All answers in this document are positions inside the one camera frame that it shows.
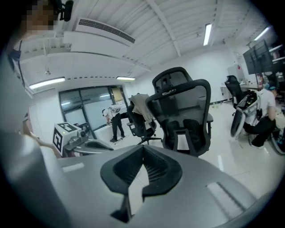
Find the fluorescent light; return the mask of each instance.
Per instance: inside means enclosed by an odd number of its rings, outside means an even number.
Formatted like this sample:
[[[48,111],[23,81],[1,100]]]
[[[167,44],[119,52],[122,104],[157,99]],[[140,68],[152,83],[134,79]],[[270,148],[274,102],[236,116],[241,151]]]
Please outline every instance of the fluorescent light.
[[[61,105],[68,105],[68,104],[70,104],[70,102],[66,102],[66,103],[63,103],[63,104],[61,104]]]
[[[117,79],[118,79],[118,80],[129,80],[129,81],[135,80],[134,77],[120,77],[120,76],[118,76]]]
[[[212,25],[207,24],[206,25],[206,31],[205,31],[205,38],[204,38],[204,46],[208,44],[209,38],[210,38],[210,33],[211,33]]]
[[[31,84],[29,87],[31,90],[34,90],[34,89],[42,87],[42,86],[47,86],[47,85],[62,82],[62,81],[65,81],[65,78],[64,77],[58,77],[58,78],[54,78],[54,79],[50,79],[50,80],[46,80],[46,81],[41,81],[41,82],[38,82],[35,84]]]
[[[282,47],[283,45],[279,45],[279,46],[277,46],[277,47],[275,47],[275,48],[272,48],[272,49],[270,49],[269,50],[269,52],[272,52],[272,51],[274,51],[274,50],[276,50],[276,49],[278,49],[278,48],[280,48],[280,47]]]
[[[264,29],[264,30],[254,39],[254,41],[257,41],[260,37],[262,37],[263,34],[266,33],[269,29],[270,29],[270,27],[267,27],[266,29]]]

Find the white floor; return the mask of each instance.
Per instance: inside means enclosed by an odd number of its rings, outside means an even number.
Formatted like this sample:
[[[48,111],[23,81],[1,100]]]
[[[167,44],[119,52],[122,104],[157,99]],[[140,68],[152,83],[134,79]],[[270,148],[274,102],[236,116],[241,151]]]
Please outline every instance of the white floor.
[[[285,127],[285,117],[277,108],[277,125]],[[199,158],[208,161],[221,171],[229,174],[242,183],[258,199],[269,191],[273,191],[279,184],[285,172],[285,156],[278,155],[268,142],[265,149],[252,148],[248,143],[248,137],[243,134],[238,140],[230,135],[232,114],[234,108],[231,103],[211,106],[209,113],[213,116],[212,138],[210,150]],[[128,138],[113,145],[114,149],[135,145],[140,138],[131,135],[130,131],[125,133]],[[156,136],[163,138],[163,131],[158,126]],[[159,140],[150,141],[150,145],[162,147]],[[135,213],[141,205],[141,189],[148,185],[147,173],[144,168],[138,173],[137,178],[129,189],[132,212]]]

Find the black office chair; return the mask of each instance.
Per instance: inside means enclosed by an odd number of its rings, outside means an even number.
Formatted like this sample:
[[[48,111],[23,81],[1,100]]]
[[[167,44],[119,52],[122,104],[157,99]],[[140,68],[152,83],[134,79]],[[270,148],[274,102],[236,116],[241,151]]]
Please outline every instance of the black office chair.
[[[156,136],[155,135],[156,123],[152,120],[149,123],[150,128],[146,129],[145,119],[143,118],[142,115],[134,113],[133,109],[134,109],[134,105],[132,104],[127,107],[127,113],[129,115],[129,118],[132,120],[132,123],[127,123],[127,126],[129,126],[130,131],[133,136],[138,136],[142,139],[141,142],[138,143],[138,145],[144,142],[147,142],[147,144],[149,145],[150,140],[161,140],[162,141],[162,138],[152,137],[152,136]]]
[[[241,90],[240,83],[234,75],[227,76],[227,80],[224,83],[232,95],[233,107],[236,109],[238,103],[240,103],[240,101],[248,94],[248,92],[243,92]]]
[[[152,80],[155,93],[162,91],[170,86],[192,81],[192,78],[183,67],[174,67],[163,71]]]
[[[206,124],[210,100],[211,87],[204,79],[171,86],[146,100],[147,107],[164,131],[164,148],[193,156],[208,151],[210,132],[207,132]],[[175,103],[168,113],[163,108],[166,101]],[[183,137],[187,149],[180,147],[179,139]]]

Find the ceiling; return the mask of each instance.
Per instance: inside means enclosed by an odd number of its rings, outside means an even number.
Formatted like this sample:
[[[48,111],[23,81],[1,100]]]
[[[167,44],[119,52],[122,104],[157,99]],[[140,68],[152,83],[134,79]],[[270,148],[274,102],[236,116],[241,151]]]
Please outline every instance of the ceiling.
[[[135,43],[120,58],[73,53],[63,44],[62,31],[74,31],[80,17],[120,29]],[[28,84],[70,78],[60,90],[121,84],[117,76],[140,77],[203,48],[208,23],[213,24],[209,46],[228,39],[253,40],[268,25],[247,0],[75,0],[69,22],[60,21],[53,32],[23,41],[22,73]],[[47,67],[51,75],[45,74]]]

